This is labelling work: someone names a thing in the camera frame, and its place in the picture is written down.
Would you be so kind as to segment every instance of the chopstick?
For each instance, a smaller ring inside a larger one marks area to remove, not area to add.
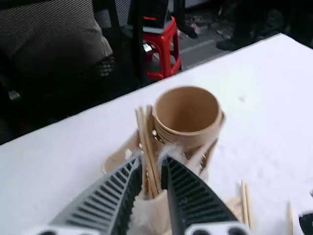
[[[152,105],[147,105],[147,126],[149,133],[152,133],[154,129],[154,117],[152,114]]]
[[[245,186],[245,192],[246,192],[246,208],[247,208],[248,219],[249,219],[249,227],[250,227],[250,229],[252,229],[253,228],[253,218],[252,218],[252,214],[251,214],[249,187],[248,187],[248,184],[244,184],[244,186]]]
[[[142,186],[141,189],[144,194],[147,193],[148,179],[147,179],[147,169],[145,164],[142,164]]]
[[[292,206],[291,202],[288,202],[287,204],[287,216],[288,216],[288,230],[289,234],[293,235],[293,215],[292,215]]]
[[[149,199],[153,199],[153,192],[152,192],[152,188],[151,185],[148,183],[148,195],[149,195]]]
[[[247,203],[246,203],[246,188],[242,180],[241,180],[241,197],[242,197],[242,204],[243,204],[244,223],[249,226],[248,208],[247,208]]]
[[[250,227],[250,229],[252,229],[253,218],[252,218],[252,213],[251,213],[249,187],[248,187],[248,184],[243,183],[242,180],[241,180],[241,194],[242,194],[242,205],[243,205],[243,220],[244,220],[244,223],[247,224]]]

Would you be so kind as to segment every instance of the black shoe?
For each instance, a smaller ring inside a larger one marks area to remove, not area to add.
[[[240,41],[240,40],[235,40],[235,39],[231,38],[231,39],[226,39],[226,40],[217,42],[216,47],[220,50],[234,51],[234,50],[238,50],[242,47],[246,47],[252,43],[253,43],[252,39]]]
[[[198,38],[198,35],[194,31],[194,29],[186,24],[178,24],[177,28],[192,39]]]

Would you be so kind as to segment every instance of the scattered wooden stick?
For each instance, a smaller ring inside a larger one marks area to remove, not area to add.
[[[246,188],[242,180],[241,180],[241,197],[242,197],[242,204],[243,204],[244,223],[249,226],[249,217],[248,217],[247,203],[246,203]]]
[[[248,220],[249,220],[249,227],[252,229],[253,227],[253,218],[251,213],[251,204],[250,204],[250,193],[249,193],[249,187],[248,184],[244,184],[245,192],[246,192],[246,207],[247,207],[247,214],[248,214]]]
[[[288,231],[290,235],[293,235],[293,215],[291,203],[287,203],[287,217],[288,217]]]

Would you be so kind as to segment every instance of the person's leg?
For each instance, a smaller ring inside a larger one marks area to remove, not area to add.
[[[243,0],[236,7],[236,25],[231,39],[217,42],[222,50],[237,50],[254,42],[251,31],[253,26],[264,19],[268,6],[267,0]]]
[[[289,35],[298,42],[310,46],[313,37],[313,3],[308,0],[291,0]]]

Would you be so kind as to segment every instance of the chair backrest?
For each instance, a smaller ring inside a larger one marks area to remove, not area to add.
[[[90,67],[103,58],[101,37],[92,0],[0,2],[0,49],[29,77]]]
[[[143,50],[143,0],[93,0],[95,18],[102,28],[103,35],[114,49],[124,45],[124,38],[130,39],[134,75],[146,83]],[[129,30],[129,19],[132,18],[133,29]]]

